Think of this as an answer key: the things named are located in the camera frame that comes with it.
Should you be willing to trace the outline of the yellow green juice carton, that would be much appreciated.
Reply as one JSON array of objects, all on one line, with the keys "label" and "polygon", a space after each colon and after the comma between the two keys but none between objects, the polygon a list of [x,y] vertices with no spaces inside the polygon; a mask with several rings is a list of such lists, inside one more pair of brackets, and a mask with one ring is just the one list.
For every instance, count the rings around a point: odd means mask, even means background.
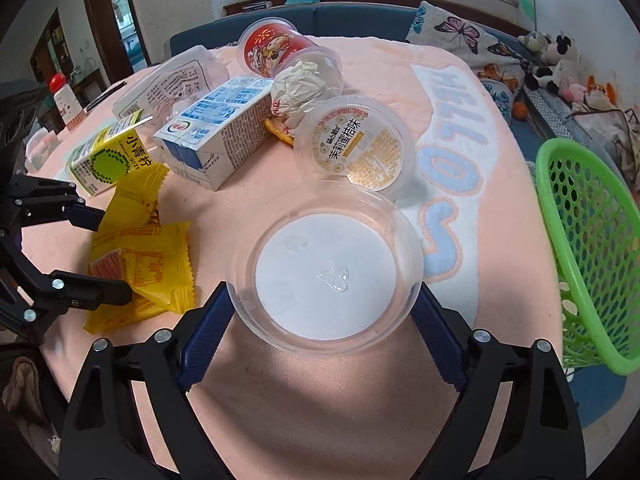
[{"label": "yellow green juice carton", "polygon": [[90,196],[96,196],[131,171],[152,165],[152,157],[138,133],[151,119],[142,117],[142,111],[137,110],[103,128],[70,153],[66,174]]}]

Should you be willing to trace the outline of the yellow snack wrapper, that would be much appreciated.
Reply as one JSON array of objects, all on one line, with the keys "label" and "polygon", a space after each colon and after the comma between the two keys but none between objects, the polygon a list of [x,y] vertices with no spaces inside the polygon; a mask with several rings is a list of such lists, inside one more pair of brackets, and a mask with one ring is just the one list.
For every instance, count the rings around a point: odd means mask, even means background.
[{"label": "yellow snack wrapper", "polygon": [[115,186],[98,232],[93,235],[88,271],[95,278],[122,280],[132,299],[101,304],[87,315],[84,329],[103,334],[164,312],[195,307],[189,256],[189,221],[160,222],[158,193],[168,168],[158,162],[131,171]]}]

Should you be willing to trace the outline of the clear printed plastic bag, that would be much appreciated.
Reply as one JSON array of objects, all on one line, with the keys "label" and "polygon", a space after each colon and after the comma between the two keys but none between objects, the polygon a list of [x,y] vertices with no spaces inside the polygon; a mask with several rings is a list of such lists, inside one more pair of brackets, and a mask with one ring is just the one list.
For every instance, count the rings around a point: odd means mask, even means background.
[{"label": "clear printed plastic bag", "polygon": [[199,44],[170,58],[128,89],[112,106],[117,118],[154,115],[176,103],[193,102],[229,79],[227,67]]}]

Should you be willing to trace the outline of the blue white milk carton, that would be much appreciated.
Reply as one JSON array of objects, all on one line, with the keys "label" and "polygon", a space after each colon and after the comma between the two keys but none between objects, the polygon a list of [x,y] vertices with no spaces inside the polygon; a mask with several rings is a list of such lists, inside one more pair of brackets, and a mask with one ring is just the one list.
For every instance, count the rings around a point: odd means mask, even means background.
[{"label": "blue white milk carton", "polygon": [[216,191],[268,140],[272,81],[229,79],[172,118],[153,140],[169,169]]}]

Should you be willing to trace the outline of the clear round plastic container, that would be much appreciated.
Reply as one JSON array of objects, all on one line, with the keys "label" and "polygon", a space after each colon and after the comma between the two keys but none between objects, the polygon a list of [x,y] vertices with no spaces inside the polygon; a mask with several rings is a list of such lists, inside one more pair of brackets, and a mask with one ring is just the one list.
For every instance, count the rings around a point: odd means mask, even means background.
[{"label": "clear round plastic container", "polygon": [[242,218],[226,281],[236,314],[270,346],[349,354],[405,321],[423,281],[421,245],[402,211],[378,193],[285,184]]}]

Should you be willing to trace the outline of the red cartoon plastic cup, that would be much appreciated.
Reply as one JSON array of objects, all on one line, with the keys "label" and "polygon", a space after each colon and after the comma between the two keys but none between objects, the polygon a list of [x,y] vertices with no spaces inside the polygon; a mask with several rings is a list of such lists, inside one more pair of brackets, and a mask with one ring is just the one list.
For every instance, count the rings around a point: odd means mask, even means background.
[{"label": "red cartoon plastic cup", "polygon": [[244,70],[266,78],[276,76],[297,55],[319,49],[290,21],[276,16],[261,18],[248,26],[236,47]]}]

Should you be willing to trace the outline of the small jelly cup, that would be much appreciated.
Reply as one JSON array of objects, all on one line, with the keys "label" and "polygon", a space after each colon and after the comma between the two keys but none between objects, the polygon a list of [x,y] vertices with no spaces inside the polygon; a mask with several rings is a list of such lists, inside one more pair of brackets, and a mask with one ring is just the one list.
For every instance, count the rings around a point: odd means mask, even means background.
[{"label": "small jelly cup", "polygon": [[412,179],[416,148],[391,108],[366,96],[338,96],[297,126],[294,160],[306,180],[349,183],[394,200]]}]

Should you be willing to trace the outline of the clear dome cup lid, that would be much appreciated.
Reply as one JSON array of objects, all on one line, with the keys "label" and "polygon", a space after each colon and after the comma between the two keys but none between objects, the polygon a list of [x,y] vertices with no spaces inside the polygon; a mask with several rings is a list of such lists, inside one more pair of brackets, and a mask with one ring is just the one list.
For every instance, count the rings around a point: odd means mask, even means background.
[{"label": "clear dome cup lid", "polygon": [[343,91],[341,61],[331,50],[322,48],[304,52],[294,68],[294,94],[302,100],[327,100]]}]

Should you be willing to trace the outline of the green plastic trash basket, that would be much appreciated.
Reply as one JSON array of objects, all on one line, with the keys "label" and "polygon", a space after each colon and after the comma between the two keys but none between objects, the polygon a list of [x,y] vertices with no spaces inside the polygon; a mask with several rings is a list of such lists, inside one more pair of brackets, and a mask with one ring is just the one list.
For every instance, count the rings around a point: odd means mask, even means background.
[{"label": "green plastic trash basket", "polygon": [[626,184],[575,141],[536,158],[536,191],[561,284],[569,368],[639,369],[639,211]]}]

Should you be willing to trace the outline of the red cap white bottle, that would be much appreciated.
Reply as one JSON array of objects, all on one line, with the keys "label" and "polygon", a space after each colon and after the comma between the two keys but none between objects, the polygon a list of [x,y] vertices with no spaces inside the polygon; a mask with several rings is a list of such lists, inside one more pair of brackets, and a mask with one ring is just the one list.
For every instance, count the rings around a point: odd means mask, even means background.
[{"label": "red cap white bottle", "polygon": [[66,77],[56,73],[49,81],[49,89],[62,121],[68,131],[75,130],[86,118],[86,112],[70,88]]}]

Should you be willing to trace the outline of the beige cloth pile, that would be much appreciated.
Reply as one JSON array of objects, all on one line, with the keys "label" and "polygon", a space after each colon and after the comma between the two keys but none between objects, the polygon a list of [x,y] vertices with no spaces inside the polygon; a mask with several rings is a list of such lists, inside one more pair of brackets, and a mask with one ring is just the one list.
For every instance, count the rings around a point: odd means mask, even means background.
[{"label": "beige cloth pile", "polygon": [[639,187],[639,122],[622,110],[574,112],[570,118],[597,143],[627,185]]}]

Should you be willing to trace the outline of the small orange ball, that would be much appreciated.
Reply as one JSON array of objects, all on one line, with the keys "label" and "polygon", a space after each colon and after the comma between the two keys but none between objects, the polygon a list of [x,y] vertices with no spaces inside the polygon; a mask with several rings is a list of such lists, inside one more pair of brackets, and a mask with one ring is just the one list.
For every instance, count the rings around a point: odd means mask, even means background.
[{"label": "small orange ball", "polygon": [[512,116],[519,122],[525,122],[528,116],[527,106],[520,101],[515,101],[512,106]]}]

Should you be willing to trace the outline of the pink plush toy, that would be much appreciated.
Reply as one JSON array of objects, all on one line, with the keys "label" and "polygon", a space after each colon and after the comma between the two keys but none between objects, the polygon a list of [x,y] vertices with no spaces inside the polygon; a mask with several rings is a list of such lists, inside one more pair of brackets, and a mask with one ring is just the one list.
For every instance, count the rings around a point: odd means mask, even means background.
[{"label": "pink plush toy", "polygon": [[562,98],[567,103],[583,103],[587,95],[587,89],[582,84],[574,82],[562,91]]}]

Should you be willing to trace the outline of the cow plush toy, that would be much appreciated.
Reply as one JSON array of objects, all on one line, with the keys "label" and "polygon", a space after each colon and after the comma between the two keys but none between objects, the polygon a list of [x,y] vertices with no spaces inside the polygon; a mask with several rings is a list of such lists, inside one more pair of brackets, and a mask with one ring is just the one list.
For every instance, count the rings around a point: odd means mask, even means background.
[{"label": "cow plush toy", "polygon": [[575,39],[559,34],[541,53],[539,63],[525,75],[526,88],[547,90],[560,96],[579,82],[578,50]]}]

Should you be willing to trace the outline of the butterfly print pillow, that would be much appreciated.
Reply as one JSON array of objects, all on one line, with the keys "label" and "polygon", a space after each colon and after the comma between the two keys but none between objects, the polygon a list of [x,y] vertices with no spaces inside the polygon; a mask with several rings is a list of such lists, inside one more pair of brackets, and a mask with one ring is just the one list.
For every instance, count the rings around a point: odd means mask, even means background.
[{"label": "butterfly print pillow", "polygon": [[407,35],[409,44],[436,47],[461,58],[510,124],[529,60],[480,25],[422,1]]}]

